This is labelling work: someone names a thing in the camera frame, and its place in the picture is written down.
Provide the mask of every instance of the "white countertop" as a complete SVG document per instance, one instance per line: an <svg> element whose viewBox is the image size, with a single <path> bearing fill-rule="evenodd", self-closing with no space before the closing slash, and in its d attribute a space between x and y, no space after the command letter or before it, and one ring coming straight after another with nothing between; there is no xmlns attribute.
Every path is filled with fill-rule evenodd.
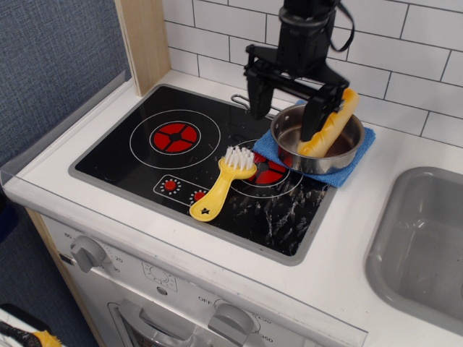
<svg viewBox="0 0 463 347"><path fill-rule="evenodd" d="M235 93L247 93L173 71L161 82L227 101ZM290 322L300 333L312 324L329 329L330 319L326 325L320 320L312 322L319 311L366 331L365 347L463 344L462 336L390 307L374 294L365 275L365 258L397 176L418 166L463 174L463 149L365 124L375 131L376 141L337 190L307 256L296 266L286 266L69 176L70 164L138 101L131 83L126 83L23 170L18 176L24 181L11 180L5 186L7 194L84 230L95 223L111 224L104 237L115 239L114 245L137 243L133 249L144 257L156 249L158 261L174 263L176 273L199 281L225 299L263 310L276 322ZM275 106L290 104L276 101ZM33 185L25 187L25 181ZM36 186L69 201L62 202L56 195L37 197L41 190ZM80 206L98 214L89 217ZM133 228L131 232L117 232L127 226ZM342 336L342 328L334 327L333 334ZM349 341L356 346L356 337Z"/></svg>

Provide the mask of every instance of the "wooden panel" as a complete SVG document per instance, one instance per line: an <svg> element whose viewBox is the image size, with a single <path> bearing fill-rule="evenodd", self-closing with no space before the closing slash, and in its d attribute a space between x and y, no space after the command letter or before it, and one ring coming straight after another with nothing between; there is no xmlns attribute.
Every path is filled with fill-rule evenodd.
<svg viewBox="0 0 463 347"><path fill-rule="evenodd" d="M114 0L139 96L170 69L162 0Z"/></svg>
<svg viewBox="0 0 463 347"><path fill-rule="evenodd" d="M98 329L96 328L95 323L93 322L92 317L90 316L90 313L87 310L87 307L85 306L79 291L77 290L74 280L72 280L72 277L67 271L66 266L62 263L61 258L59 257L58 249L56 248L56 245L53 239L51 238L45 223L43 222L42 216L36 211L32 211L29 209L26 210L27 213L29 213L30 219L34 223L34 226L37 229L39 235L41 236L43 243L45 244L48 250L48 253L50 253L51 258L53 259L53 261L56 264L56 267L61 273L61 276L63 277L64 282L67 285L67 288L69 288L69 291L74 297L74 300L76 301L80 311L82 312L83 317L87 321L87 324L90 330L92 331L93 336L95 336L96 342L100 347L106 347L106 344L103 342L103 339L101 338L100 333L98 332Z"/></svg>

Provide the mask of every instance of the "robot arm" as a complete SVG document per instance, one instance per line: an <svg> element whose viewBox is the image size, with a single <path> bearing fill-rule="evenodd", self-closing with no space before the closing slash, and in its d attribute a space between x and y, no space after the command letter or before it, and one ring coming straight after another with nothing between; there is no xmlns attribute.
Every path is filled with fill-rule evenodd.
<svg viewBox="0 0 463 347"><path fill-rule="evenodd" d="M306 100L302 141L309 141L331 112L342 107L342 94L349 87L349 82L326 64L336 8L352 21L351 36L337 51L346 50L354 37L354 22L341 0L284 0L279 12L278 48L246 47L249 61L245 75L251 113L261 119L270 111L275 88ZM296 81L302 77L321 83L321 88Z"/></svg>

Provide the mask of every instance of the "gray knob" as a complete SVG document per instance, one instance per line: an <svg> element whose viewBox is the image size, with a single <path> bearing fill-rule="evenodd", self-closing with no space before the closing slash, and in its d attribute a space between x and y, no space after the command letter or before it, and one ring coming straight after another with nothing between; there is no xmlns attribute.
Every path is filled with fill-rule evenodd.
<svg viewBox="0 0 463 347"><path fill-rule="evenodd" d="M94 240L86 236L79 236L71 245L71 254L80 269L87 273L94 266L103 264L106 258L104 249Z"/></svg>
<svg viewBox="0 0 463 347"><path fill-rule="evenodd" d="M235 345L243 346L254 328L254 322L241 309L230 304L222 304L208 326Z"/></svg>

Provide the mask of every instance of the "toy stove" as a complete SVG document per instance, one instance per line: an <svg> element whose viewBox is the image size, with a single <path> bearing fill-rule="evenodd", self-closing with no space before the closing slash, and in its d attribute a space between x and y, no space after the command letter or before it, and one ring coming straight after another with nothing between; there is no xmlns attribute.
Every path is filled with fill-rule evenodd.
<svg viewBox="0 0 463 347"><path fill-rule="evenodd" d="M227 147L252 149L269 126L270 119L255 120L234 104L162 85L69 172L240 246L295 259L308 249L336 190L264 157L256 155L251 179L233 182L216 219L189 216L190 205L215 183Z"/></svg>

